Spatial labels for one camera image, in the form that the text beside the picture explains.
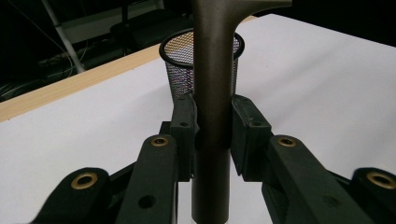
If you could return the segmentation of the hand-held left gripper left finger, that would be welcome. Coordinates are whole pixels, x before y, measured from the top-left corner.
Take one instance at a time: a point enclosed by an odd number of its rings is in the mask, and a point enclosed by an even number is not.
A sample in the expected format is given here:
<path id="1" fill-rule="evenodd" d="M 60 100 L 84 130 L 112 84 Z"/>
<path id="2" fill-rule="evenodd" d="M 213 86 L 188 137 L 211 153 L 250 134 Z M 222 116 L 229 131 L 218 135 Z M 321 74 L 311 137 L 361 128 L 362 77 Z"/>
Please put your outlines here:
<path id="1" fill-rule="evenodd" d="M 174 101 L 170 134 L 177 141 L 178 181 L 189 182 L 193 175 L 194 140 L 198 126 L 196 105 L 191 94 Z"/>

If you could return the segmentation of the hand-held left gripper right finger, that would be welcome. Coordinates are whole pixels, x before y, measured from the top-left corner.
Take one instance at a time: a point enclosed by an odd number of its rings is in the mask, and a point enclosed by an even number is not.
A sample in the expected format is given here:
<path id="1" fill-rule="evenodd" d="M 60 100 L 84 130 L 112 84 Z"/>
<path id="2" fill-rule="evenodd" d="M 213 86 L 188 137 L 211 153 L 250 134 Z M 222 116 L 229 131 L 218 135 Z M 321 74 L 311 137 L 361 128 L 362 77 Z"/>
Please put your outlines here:
<path id="1" fill-rule="evenodd" d="M 262 181 L 262 150 L 272 136 L 272 127 L 247 97 L 235 95 L 231 155 L 238 175 L 246 182 Z"/>

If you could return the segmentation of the black mesh pen holder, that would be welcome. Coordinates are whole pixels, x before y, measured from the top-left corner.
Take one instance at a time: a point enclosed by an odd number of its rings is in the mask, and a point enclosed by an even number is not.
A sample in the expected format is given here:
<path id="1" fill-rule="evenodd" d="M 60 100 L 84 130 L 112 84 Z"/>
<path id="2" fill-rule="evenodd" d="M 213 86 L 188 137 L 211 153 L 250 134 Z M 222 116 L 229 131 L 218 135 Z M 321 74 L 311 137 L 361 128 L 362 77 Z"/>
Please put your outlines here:
<path id="1" fill-rule="evenodd" d="M 173 100 L 193 92 L 193 37 L 193 29 L 185 29 L 166 37 L 159 47 Z"/>

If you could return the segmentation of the dark brown comb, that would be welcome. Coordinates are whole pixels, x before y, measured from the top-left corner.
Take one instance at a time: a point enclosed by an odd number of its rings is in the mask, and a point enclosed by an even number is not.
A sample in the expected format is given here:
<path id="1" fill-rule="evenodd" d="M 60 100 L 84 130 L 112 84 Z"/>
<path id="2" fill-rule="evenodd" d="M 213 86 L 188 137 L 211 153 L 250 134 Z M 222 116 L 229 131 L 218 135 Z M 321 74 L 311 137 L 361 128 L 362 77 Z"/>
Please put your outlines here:
<path id="1" fill-rule="evenodd" d="M 192 0 L 193 98 L 197 106 L 191 216 L 197 224 L 229 219 L 233 35 L 257 12 L 292 0 Z"/>

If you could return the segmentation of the white table mat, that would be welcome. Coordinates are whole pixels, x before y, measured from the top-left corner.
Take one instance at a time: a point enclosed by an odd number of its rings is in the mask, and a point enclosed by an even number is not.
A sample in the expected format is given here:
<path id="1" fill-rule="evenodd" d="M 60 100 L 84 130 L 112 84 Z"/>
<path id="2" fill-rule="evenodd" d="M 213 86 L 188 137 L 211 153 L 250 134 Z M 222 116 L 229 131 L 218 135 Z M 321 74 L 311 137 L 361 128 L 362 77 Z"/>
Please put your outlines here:
<path id="1" fill-rule="evenodd" d="M 396 48 L 267 15 L 238 27 L 236 90 L 277 134 L 329 170 L 396 174 Z M 163 61 L 149 48 L 0 103 L 0 224 L 27 224 L 68 174 L 117 172 L 170 119 Z"/>

